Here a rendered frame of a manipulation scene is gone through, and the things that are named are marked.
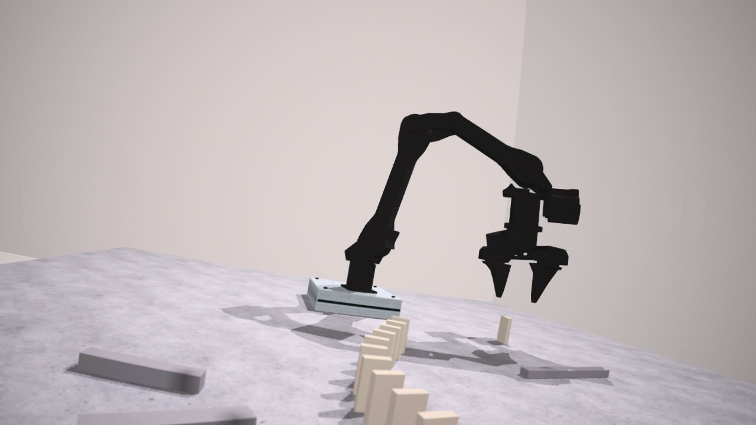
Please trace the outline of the beige rectangular block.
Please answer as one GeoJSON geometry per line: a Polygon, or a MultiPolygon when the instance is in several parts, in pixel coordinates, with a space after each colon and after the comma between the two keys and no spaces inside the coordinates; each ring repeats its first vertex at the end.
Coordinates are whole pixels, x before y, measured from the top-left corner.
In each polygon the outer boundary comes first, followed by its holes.
{"type": "Polygon", "coordinates": [[[509,343],[510,328],[512,326],[512,318],[502,316],[498,327],[497,341],[502,344],[509,343]]]}
{"type": "Polygon", "coordinates": [[[402,345],[404,342],[405,328],[406,328],[407,323],[402,322],[402,321],[393,321],[393,320],[388,319],[386,324],[400,327],[399,347],[397,348],[397,354],[395,357],[396,360],[400,360],[400,353],[402,352],[402,345]]]}
{"type": "Polygon", "coordinates": [[[363,425],[385,425],[392,389],[404,389],[401,371],[371,370],[363,425]]]}
{"type": "Polygon", "coordinates": [[[457,425],[459,416],[452,410],[418,413],[415,425],[457,425]]]}
{"type": "Polygon", "coordinates": [[[393,326],[393,325],[385,325],[385,323],[381,323],[380,330],[388,331],[388,332],[395,332],[395,341],[393,345],[393,351],[392,351],[392,368],[395,366],[395,357],[397,354],[397,348],[399,347],[399,337],[400,337],[400,327],[399,326],[393,326]]]}
{"type": "Polygon", "coordinates": [[[352,390],[353,394],[356,393],[356,389],[357,389],[357,379],[359,378],[362,355],[387,356],[387,354],[388,354],[388,347],[386,346],[361,344],[359,359],[357,360],[356,381],[354,382],[354,388],[352,390]]]}
{"type": "Polygon", "coordinates": [[[406,328],[405,328],[404,342],[403,342],[403,345],[402,345],[402,352],[400,353],[400,354],[405,354],[405,349],[406,349],[406,345],[407,345],[407,338],[408,338],[408,331],[409,331],[409,325],[410,325],[410,319],[401,318],[401,317],[398,317],[398,316],[392,316],[392,320],[393,321],[402,321],[402,322],[407,323],[406,328]]]}
{"type": "Polygon", "coordinates": [[[362,355],[359,378],[357,379],[355,412],[364,412],[371,379],[371,370],[391,371],[392,359],[388,356],[362,355]]]}
{"type": "Polygon", "coordinates": [[[392,389],[385,425],[415,425],[426,412],[429,393],[424,389],[392,389]]]}
{"type": "Polygon", "coordinates": [[[364,344],[382,345],[388,347],[389,339],[372,335],[365,335],[364,344]]]}
{"type": "Polygon", "coordinates": [[[395,341],[395,332],[388,332],[388,331],[374,329],[372,336],[385,337],[389,339],[387,356],[392,358],[393,345],[395,341]]]}

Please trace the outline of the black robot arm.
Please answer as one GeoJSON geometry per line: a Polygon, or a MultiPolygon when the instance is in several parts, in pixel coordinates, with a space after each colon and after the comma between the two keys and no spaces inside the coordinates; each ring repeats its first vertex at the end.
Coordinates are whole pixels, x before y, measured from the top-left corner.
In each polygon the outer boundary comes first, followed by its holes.
{"type": "MultiPolygon", "coordinates": [[[[347,248],[350,261],[346,285],[351,292],[377,294],[372,290],[376,264],[395,248],[400,232],[395,231],[395,216],[416,162],[430,142],[456,135],[484,155],[497,162],[503,171],[522,188],[512,183],[503,190],[503,197],[512,197],[510,217],[539,220],[540,201],[543,216],[550,223],[578,225],[581,212],[578,189],[552,188],[543,170],[543,162],[531,153],[512,148],[464,118],[460,112],[410,114],[400,122],[399,152],[375,215],[362,229],[355,244],[347,248]],[[533,192],[530,192],[531,188],[533,192]]],[[[516,249],[527,252],[529,239],[526,225],[486,234],[488,252],[516,249]]]]}

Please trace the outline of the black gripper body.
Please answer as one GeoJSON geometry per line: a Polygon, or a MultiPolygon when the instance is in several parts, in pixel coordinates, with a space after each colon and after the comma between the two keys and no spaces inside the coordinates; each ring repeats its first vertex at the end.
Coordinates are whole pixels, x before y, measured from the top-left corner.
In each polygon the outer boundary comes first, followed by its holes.
{"type": "Polygon", "coordinates": [[[537,261],[537,263],[553,264],[554,266],[569,265],[569,254],[558,247],[553,246],[537,246],[537,234],[542,233],[542,227],[538,226],[539,220],[533,220],[526,217],[512,217],[509,218],[508,223],[504,223],[504,228],[519,228],[526,225],[527,238],[529,239],[529,245],[527,246],[527,252],[519,250],[520,246],[516,249],[508,250],[508,252],[488,252],[487,246],[483,246],[480,249],[480,255],[478,259],[484,259],[484,261],[494,261],[495,263],[508,263],[511,259],[527,259],[537,261]],[[527,253],[527,255],[523,255],[527,253]]]}

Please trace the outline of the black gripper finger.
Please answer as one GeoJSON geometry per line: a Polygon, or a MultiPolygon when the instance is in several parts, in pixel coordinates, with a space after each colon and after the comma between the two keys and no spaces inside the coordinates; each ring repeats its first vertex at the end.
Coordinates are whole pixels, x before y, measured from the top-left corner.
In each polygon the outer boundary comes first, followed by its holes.
{"type": "Polygon", "coordinates": [[[483,263],[490,269],[496,296],[502,297],[512,264],[495,263],[494,261],[484,260],[483,263]]]}
{"type": "Polygon", "coordinates": [[[531,288],[531,302],[537,302],[539,300],[539,297],[545,291],[546,285],[550,283],[552,280],[552,277],[555,275],[555,273],[558,272],[558,270],[562,270],[559,266],[554,266],[553,264],[543,264],[543,263],[529,263],[532,272],[533,272],[533,279],[532,279],[532,288],[531,288]]]}

